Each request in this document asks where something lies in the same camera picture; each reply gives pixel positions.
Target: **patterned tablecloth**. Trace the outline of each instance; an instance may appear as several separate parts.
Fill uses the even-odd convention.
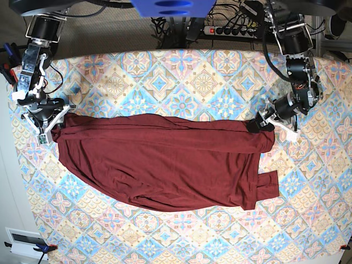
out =
[[[272,56],[284,70],[283,57]],[[59,60],[55,94],[94,117],[156,113],[197,121],[249,119],[289,84],[257,52],[128,52]],[[24,185],[51,263],[287,263],[335,254],[352,234],[352,73],[318,59],[324,100],[300,118],[298,142],[276,130],[260,172],[278,170],[280,197],[256,210],[211,207],[161,213],[118,202],[58,162],[55,144],[37,146],[9,100]],[[61,79],[48,70],[48,87]],[[8,86],[9,98],[11,87]]]

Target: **power strip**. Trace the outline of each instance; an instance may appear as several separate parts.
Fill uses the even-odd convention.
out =
[[[211,35],[211,36],[228,36],[228,37],[249,37],[249,38],[257,38],[254,36],[254,30],[249,29],[246,32],[247,28],[244,27],[240,31],[238,29],[232,29],[231,27],[225,27],[225,29],[222,26],[204,26],[204,34],[205,35]]]

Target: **black cable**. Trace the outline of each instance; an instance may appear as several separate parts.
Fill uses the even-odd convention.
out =
[[[43,255],[41,256],[41,258],[40,258],[38,264],[40,264],[40,262],[42,262],[42,259],[43,259],[44,255],[45,255],[45,253],[43,253]]]
[[[242,22],[242,24],[237,24],[238,20],[239,20],[243,15],[245,15],[245,14],[241,14],[241,15],[238,16],[236,22],[230,27],[230,30],[231,30],[231,31],[235,28],[235,26],[240,26],[240,27],[237,28],[237,29],[239,29],[239,32],[241,31],[241,29],[243,28],[243,26],[244,26],[244,24],[245,24],[245,22],[246,22],[246,18],[248,17],[248,16],[245,15],[245,16],[243,17],[243,22]]]
[[[235,25],[237,25],[238,20],[239,20],[243,15],[245,15],[245,14],[241,14],[241,15],[239,15],[239,16],[236,14],[236,15],[235,15],[233,18],[231,18],[231,19],[227,22],[227,24],[226,24],[225,26],[223,26],[222,28],[223,28],[223,29],[227,28],[228,25],[230,24],[230,22],[232,22],[233,19],[235,19],[235,18],[238,17],[237,20],[236,20],[236,22],[233,23],[233,27],[234,27]]]
[[[38,118],[33,114],[33,113],[31,113],[32,114],[32,116],[31,117],[33,117],[33,119],[38,123],[38,128],[39,128],[39,132],[40,132],[40,134],[43,134],[44,133],[44,131],[43,131],[43,128],[40,126],[40,123],[39,123],[39,120],[38,120]]]
[[[117,2],[109,2],[104,0],[87,0],[92,4],[96,4],[98,6],[103,7],[112,7],[112,8],[134,8],[133,4],[131,3],[117,3]]]
[[[52,94],[53,92],[56,92],[56,91],[59,90],[59,89],[61,88],[61,86],[64,84],[64,78],[63,78],[61,72],[59,72],[57,69],[55,69],[54,67],[52,67],[51,64],[50,64],[50,67],[51,67],[55,72],[57,72],[57,73],[60,75],[60,77],[61,77],[61,83],[60,83],[59,86],[57,86],[53,91],[51,91],[51,92],[44,92],[44,94],[47,94],[47,95]]]
[[[60,17],[64,17],[64,18],[91,18],[91,17],[94,17],[94,16],[96,16],[96,15],[99,15],[99,14],[102,13],[105,9],[106,9],[106,7],[102,7],[102,8],[99,9],[97,12],[92,13],[92,14],[88,14],[88,15],[66,15],[66,14],[60,14],[60,13],[58,13],[58,12],[53,12],[53,14],[59,15]]]
[[[253,50],[255,51],[255,47],[254,47],[254,39],[255,39],[255,35],[253,34],[253,39],[252,39],[252,45],[253,45]]]
[[[238,13],[239,13],[239,11],[240,11],[240,6],[241,6],[241,2],[237,2],[237,3],[239,3],[239,5],[238,5],[238,4],[230,4],[230,3],[220,3],[220,4],[217,4],[217,3],[216,3],[215,5],[213,5],[212,9],[209,11],[208,17],[209,17],[210,19],[214,20],[214,16],[215,16],[215,15],[221,15],[221,16],[223,16],[223,17],[228,21],[228,23],[227,23],[227,25],[226,25],[225,27],[227,27],[230,23],[231,23],[231,24],[234,24],[234,23],[232,22],[232,20],[235,19],[235,18],[238,16]],[[225,7],[225,8],[229,7],[229,8],[232,8],[232,9],[234,9],[234,11],[235,11],[235,16],[232,17],[231,19],[229,19],[229,18],[228,18],[226,15],[224,15],[223,13],[219,13],[219,12],[214,13],[214,8],[215,8],[215,7]]]
[[[159,48],[162,48],[162,47],[164,46],[164,43],[165,43],[165,39],[166,39],[167,34],[168,34],[168,32],[166,32],[166,33],[164,34],[164,37],[163,37],[163,39],[162,39],[162,41],[161,41],[161,43],[160,43]]]
[[[290,77],[283,75],[282,72],[278,68],[276,68],[275,65],[271,62],[269,53],[268,53],[268,47],[266,45],[266,33],[267,33],[267,27],[265,28],[264,34],[263,34],[263,51],[264,51],[265,60],[269,64],[270,68],[284,81],[287,81],[292,84],[301,84],[302,81],[293,80]]]
[[[252,22],[251,22],[251,24],[249,24],[249,26],[248,26],[248,24],[247,24],[247,29],[246,29],[246,33],[248,32],[248,30],[250,30],[251,28],[252,28],[252,25],[253,25],[253,23],[254,23],[254,21],[252,20]]]
[[[286,21],[285,21],[285,29],[284,29],[284,35],[283,35],[283,38],[286,37],[286,33],[287,33],[287,25],[288,25],[288,21],[290,19],[290,16],[291,16],[292,12],[290,12],[290,14],[286,17]]]
[[[298,120],[297,120],[297,115],[295,114],[295,125],[294,125],[294,130],[295,132],[297,132],[297,128],[298,128]]]
[[[320,23],[320,26],[317,27],[316,29],[315,29],[314,27],[312,27],[311,25],[308,25],[308,24],[307,24],[307,26],[310,27],[310,28],[313,29],[313,30],[318,30],[318,29],[320,29],[320,28],[322,27],[322,25],[323,25],[324,23],[325,23],[325,19],[323,19],[322,23]]]
[[[322,29],[321,31],[318,31],[318,32],[315,32],[315,33],[312,33],[312,34],[310,34],[311,36],[314,36],[314,35],[317,35],[317,34],[319,34],[319,33],[321,33],[321,32],[324,32],[325,31],[325,28],[324,29]]]
[[[166,31],[164,30],[165,24],[166,24],[166,19],[163,17],[160,18],[151,18],[152,23],[155,26],[156,29],[156,34],[165,34]]]

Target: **red garment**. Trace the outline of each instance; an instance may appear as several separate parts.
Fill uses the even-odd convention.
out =
[[[154,114],[92,118],[67,114],[53,132],[59,160],[102,193],[126,204],[172,212],[213,205],[255,208],[279,196],[277,172],[258,175],[274,132],[245,122],[193,122]]]

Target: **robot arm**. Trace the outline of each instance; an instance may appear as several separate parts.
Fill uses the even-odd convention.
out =
[[[28,5],[33,1],[10,0],[10,6],[21,14],[38,14],[61,10],[62,4],[66,8],[80,1],[53,0],[51,4],[47,4],[47,1],[37,0],[35,5]],[[248,122],[249,132],[273,130],[274,125],[279,125],[295,134],[296,115],[307,114],[322,98],[319,77],[311,57],[313,43],[302,13],[318,10],[321,15],[331,15],[342,6],[343,1],[281,0],[273,4],[271,0],[267,0],[265,15],[262,16],[262,21],[257,21],[263,31],[264,54],[269,66],[290,83],[292,92],[277,100],[269,100],[266,107],[259,110],[256,117]],[[71,109],[71,106],[64,104],[63,99],[49,98],[43,86],[45,70],[52,59],[50,45],[59,41],[65,20],[65,16],[58,15],[58,12],[34,16],[26,33],[32,43],[28,45],[23,56],[23,69],[12,95],[18,105],[27,108],[28,113],[23,118],[35,129],[39,144],[51,142],[51,129],[62,124],[64,115]],[[266,47],[266,34],[270,32],[286,58],[288,76],[283,75],[270,61]],[[289,124],[293,125],[293,130],[287,127]]]
[[[263,50],[269,66],[290,83],[292,92],[277,100],[267,102],[264,109],[258,111],[255,119],[247,124],[249,132],[273,130],[280,125],[297,132],[296,115],[307,115],[308,111],[322,98],[320,79],[317,76],[311,49],[314,47],[310,33],[302,14],[293,14],[280,6],[275,7],[268,1],[265,10]],[[278,43],[281,54],[286,58],[289,76],[283,75],[270,61],[266,47],[266,31],[271,31]]]
[[[24,52],[22,71],[12,93],[12,99],[28,110],[22,118],[34,128],[39,144],[52,141],[51,129],[62,124],[64,115],[71,109],[62,98],[50,98],[44,82],[45,70],[52,60],[50,45],[59,41],[64,22],[65,19],[53,15],[32,19],[26,33],[32,42]]]

